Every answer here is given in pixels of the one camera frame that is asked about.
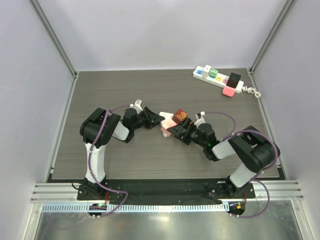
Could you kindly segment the red fish cube plug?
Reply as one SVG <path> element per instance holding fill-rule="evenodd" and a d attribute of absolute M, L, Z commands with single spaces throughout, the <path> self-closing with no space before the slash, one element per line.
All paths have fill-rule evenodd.
<path fill-rule="evenodd" d="M 179 108 L 172 116 L 172 120 L 180 124 L 182 123 L 186 118 L 188 117 L 188 114 L 181 108 Z"/>

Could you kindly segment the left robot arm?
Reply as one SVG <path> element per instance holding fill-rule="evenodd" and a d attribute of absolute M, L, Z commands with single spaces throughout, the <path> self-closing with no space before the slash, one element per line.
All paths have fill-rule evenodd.
<path fill-rule="evenodd" d="M 130 105 L 123 116 L 98 107 L 82 123 L 79 130 L 86 147 L 87 168 L 78 196 L 100 200 L 107 194 L 103 185 L 106 180 L 105 151 L 111 138 L 129 143 L 134 137 L 135 130 L 152 129 L 163 120 L 165 120 L 163 116 L 139 105 Z"/>

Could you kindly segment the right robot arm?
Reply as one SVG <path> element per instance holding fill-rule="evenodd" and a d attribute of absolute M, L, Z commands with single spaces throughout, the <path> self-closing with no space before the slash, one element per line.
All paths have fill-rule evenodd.
<path fill-rule="evenodd" d="M 241 160 L 240 166 L 226 178 L 222 187 L 231 198 L 240 197 L 250 181 L 275 163 L 281 154 L 279 147 L 253 126 L 224 140 L 218 140 L 211 124 L 195 124 L 189 119 L 167 128 L 167 131 L 186 145 L 193 142 L 201 146 L 210 161 L 217 162 L 232 155 Z"/>

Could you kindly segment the white triangular socket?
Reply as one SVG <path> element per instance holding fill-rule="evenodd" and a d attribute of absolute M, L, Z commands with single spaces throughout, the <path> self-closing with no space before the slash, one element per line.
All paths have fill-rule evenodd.
<path fill-rule="evenodd" d="M 159 113 L 159 115 L 164 117 L 164 120 L 160 122 L 162 134 L 164 137 L 169 137 L 171 133 L 168 131 L 168 129 L 177 125 L 177 123 L 173 121 L 174 114 L 162 111 Z"/>

